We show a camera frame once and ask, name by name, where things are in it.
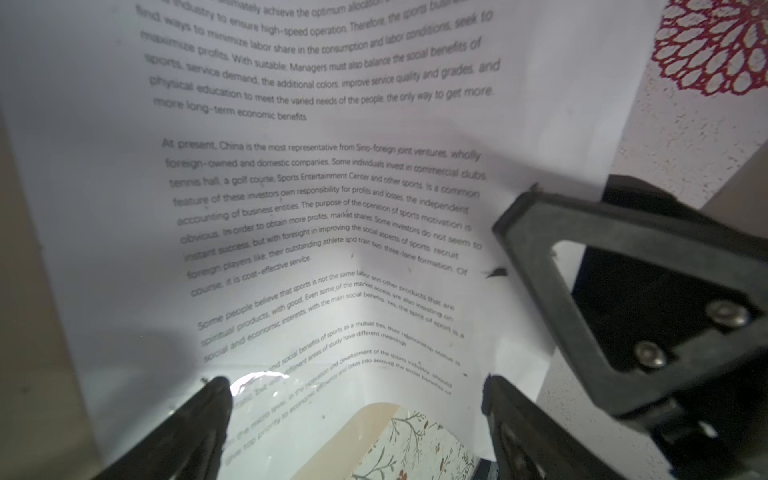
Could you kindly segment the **printed paper sheet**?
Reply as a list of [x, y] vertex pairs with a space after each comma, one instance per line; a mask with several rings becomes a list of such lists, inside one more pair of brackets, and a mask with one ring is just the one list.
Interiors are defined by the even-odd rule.
[[232, 382], [225, 479], [359, 409], [493, 449], [553, 342], [492, 226], [597, 199], [660, 1], [5, 1], [1, 108], [97, 448]]

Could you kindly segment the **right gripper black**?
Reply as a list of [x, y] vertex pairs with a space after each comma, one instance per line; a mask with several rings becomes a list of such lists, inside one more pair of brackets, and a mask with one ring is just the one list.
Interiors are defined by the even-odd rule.
[[594, 404], [679, 479], [767, 475], [767, 243], [644, 181], [529, 191], [494, 234]]

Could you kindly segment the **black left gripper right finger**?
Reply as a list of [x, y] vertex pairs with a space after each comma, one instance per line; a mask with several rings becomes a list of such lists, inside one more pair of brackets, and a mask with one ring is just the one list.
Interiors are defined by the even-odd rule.
[[622, 477], [502, 376], [485, 379], [481, 411], [500, 479]]

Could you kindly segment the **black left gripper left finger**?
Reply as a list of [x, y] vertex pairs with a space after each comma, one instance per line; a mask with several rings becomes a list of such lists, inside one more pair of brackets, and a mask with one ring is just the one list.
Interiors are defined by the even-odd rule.
[[232, 409], [229, 380], [213, 378], [95, 479], [216, 479]]

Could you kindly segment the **beige file folder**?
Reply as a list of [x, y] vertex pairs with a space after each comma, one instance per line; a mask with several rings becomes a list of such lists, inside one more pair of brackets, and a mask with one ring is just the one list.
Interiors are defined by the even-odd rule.
[[95, 479], [206, 383], [149, 202], [51, 194], [37, 222], [1, 140], [1, 475]]

